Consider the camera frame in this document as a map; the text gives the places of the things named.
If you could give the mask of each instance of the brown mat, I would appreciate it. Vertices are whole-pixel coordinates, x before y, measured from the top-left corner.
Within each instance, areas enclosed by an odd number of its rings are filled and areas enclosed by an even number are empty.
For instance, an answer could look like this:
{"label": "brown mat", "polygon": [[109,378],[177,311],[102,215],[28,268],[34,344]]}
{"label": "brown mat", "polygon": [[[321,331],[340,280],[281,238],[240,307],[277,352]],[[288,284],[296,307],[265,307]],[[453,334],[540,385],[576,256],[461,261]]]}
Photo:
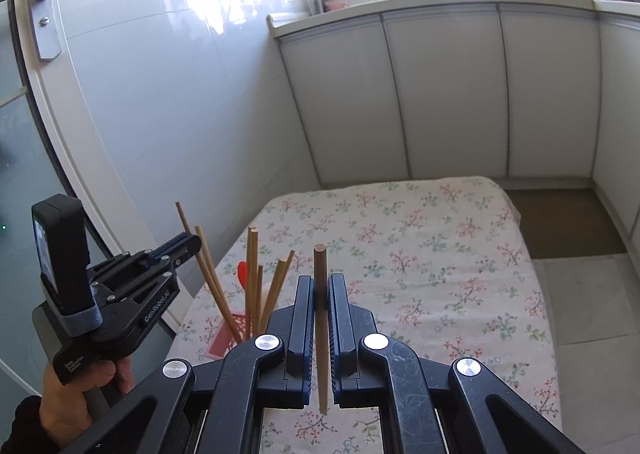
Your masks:
{"label": "brown mat", "polygon": [[531,259],[626,253],[615,225],[591,189],[509,190]]}

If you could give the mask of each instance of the red utensil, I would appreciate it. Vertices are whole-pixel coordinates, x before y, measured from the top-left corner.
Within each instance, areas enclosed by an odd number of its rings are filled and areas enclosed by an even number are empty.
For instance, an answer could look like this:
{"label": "red utensil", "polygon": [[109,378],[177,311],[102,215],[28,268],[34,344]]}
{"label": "red utensil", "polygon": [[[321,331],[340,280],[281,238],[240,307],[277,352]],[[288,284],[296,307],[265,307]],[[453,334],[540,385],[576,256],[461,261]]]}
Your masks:
{"label": "red utensil", "polygon": [[240,281],[240,286],[244,289],[244,285],[246,283],[246,261],[241,260],[238,263],[238,269],[236,270],[236,275],[238,275],[238,280]]}

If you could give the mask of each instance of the white tiled wall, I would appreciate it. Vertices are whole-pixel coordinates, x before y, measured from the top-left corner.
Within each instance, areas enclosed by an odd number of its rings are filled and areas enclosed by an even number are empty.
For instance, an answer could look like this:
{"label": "white tiled wall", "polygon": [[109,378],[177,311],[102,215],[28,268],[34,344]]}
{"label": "white tiled wall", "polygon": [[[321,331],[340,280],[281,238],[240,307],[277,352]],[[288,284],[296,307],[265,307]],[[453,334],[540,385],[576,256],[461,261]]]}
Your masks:
{"label": "white tiled wall", "polygon": [[[296,6],[60,0],[98,133],[158,243],[181,230],[180,199],[218,260],[269,199],[319,187],[265,22]],[[180,273],[194,293],[197,268]]]}

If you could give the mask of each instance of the wooden chopstick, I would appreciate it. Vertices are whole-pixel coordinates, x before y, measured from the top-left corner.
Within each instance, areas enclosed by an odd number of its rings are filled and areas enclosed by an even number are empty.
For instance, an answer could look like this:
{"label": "wooden chopstick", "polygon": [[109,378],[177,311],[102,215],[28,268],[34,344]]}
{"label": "wooden chopstick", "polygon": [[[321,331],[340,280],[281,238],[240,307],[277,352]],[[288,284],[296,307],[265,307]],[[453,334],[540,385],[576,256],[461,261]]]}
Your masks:
{"label": "wooden chopstick", "polygon": [[248,340],[251,338],[251,320],[252,320],[252,295],[253,290],[253,282],[251,278],[251,263],[254,259],[254,253],[251,248],[253,245],[253,241],[251,238],[251,231],[255,230],[254,227],[249,227],[246,229],[246,274],[244,277],[244,340]]}
{"label": "wooden chopstick", "polygon": [[269,294],[269,290],[271,289],[271,282],[268,283],[264,283],[264,281],[262,282],[262,293],[261,295],[261,307],[260,307],[260,326],[258,327],[258,332],[260,335],[262,335],[264,333],[264,331],[262,331],[262,317],[264,316],[264,307],[266,306],[266,302],[267,302],[267,295]]}
{"label": "wooden chopstick", "polygon": [[260,315],[262,313],[262,265],[258,265],[258,275],[255,278],[255,311],[254,311],[254,326],[255,335],[260,333]]}
{"label": "wooden chopstick", "polygon": [[329,322],[326,293],[326,246],[314,246],[314,291],[316,299],[316,366],[318,367],[318,399],[320,413],[329,410]]}
{"label": "wooden chopstick", "polygon": [[267,331],[267,324],[269,323],[269,317],[271,316],[271,313],[273,313],[273,310],[276,307],[278,296],[280,295],[280,291],[282,290],[282,285],[284,284],[284,281],[287,278],[287,273],[289,272],[289,266],[291,266],[291,261],[293,261],[293,256],[295,254],[296,252],[291,250],[289,252],[289,257],[287,257],[287,260],[278,259],[276,270],[273,272],[273,280],[271,280],[269,293],[267,294],[267,299],[264,303],[264,310],[262,310],[262,316],[260,318],[260,328],[259,328],[260,333],[264,333]]}
{"label": "wooden chopstick", "polygon": [[258,230],[251,228],[249,231],[249,238],[251,238],[251,268],[247,268],[251,275],[251,336],[256,337],[258,331],[258,314],[259,308],[256,308],[255,300],[257,298],[256,285],[258,284]]}
{"label": "wooden chopstick", "polygon": [[211,259],[211,253],[209,252],[209,245],[207,245],[207,240],[204,237],[204,232],[202,231],[202,227],[196,225],[194,228],[196,230],[196,233],[198,234],[198,237],[202,241],[202,252],[204,255],[204,260],[207,265],[207,268],[209,269],[209,275],[211,276],[211,280],[213,281],[213,284],[215,285],[216,290],[218,290],[218,293],[220,294],[220,298],[222,299],[222,304],[225,307],[225,313],[227,313],[231,317],[231,324],[226,319],[225,321],[229,326],[229,329],[231,329],[231,334],[234,336],[236,341],[238,339],[242,341],[240,331],[238,330],[236,321],[233,319],[233,315],[231,315],[229,304],[226,301],[225,292],[222,290],[222,284],[220,284],[220,279],[218,278],[218,274],[216,273],[216,266],[213,264],[213,260]]}
{"label": "wooden chopstick", "polygon": [[[178,209],[178,215],[180,216],[180,220],[182,221],[182,226],[184,227],[184,231],[186,231],[187,233],[191,233],[189,224],[187,222],[187,218],[185,217],[182,206],[180,205],[180,201],[175,202],[175,207]],[[202,241],[202,246],[206,247],[206,241],[204,240],[204,238],[201,236],[199,237],[200,237],[200,240]],[[222,290],[220,291],[218,290],[216,283],[214,282],[211,276],[211,273],[209,272],[209,268],[205,264],[204,259],[202,258],[202,254],[200,252],[196,254],[196,262],[198,262],[198,266],[200,267],[202,276],[204,277],[204,280],[207,283],[207,287],[211,292],[213,300],[216,302],[216,306],[218,306],[218,309],[220,310],[220,314],[222,315],[222,318],[225,320],[226,325],[231,331],[231,334],[233,335],[234,340],[236,341],[237,344],[239,344],[240,342],[242,342],[242,337],[240,336],[240,332],[238,331],[238,327],[236,326],[236,321],[234,320],[233,315],[231,315],[231,312],[229,311],[228,304],[226,303],[226,299],[224,294],[222,293]]]}

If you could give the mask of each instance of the kitchen countertop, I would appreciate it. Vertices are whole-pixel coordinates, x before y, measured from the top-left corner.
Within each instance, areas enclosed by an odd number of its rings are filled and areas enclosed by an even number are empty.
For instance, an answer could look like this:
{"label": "kitchen countertop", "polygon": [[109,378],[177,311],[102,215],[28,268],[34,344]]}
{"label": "kitchen countertop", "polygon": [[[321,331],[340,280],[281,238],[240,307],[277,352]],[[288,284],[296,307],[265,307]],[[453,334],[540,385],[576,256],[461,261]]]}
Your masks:
{"label": "kitchen countertop", "polygon": [[453,5],[453,4],[540,4],[545,6],[559,6],[576,8],[587,11],[599,11],[625,14],[640,17],[640,4],[610,0],[379,0],[367,2],[336,11],[329,11],[313,17],[286,19],[268,18],[271,34],[275,38],[284,37],[306,29],[331,24],[341,20],[361,17],[371,14],[385,13],[408,8],[424,6]]}

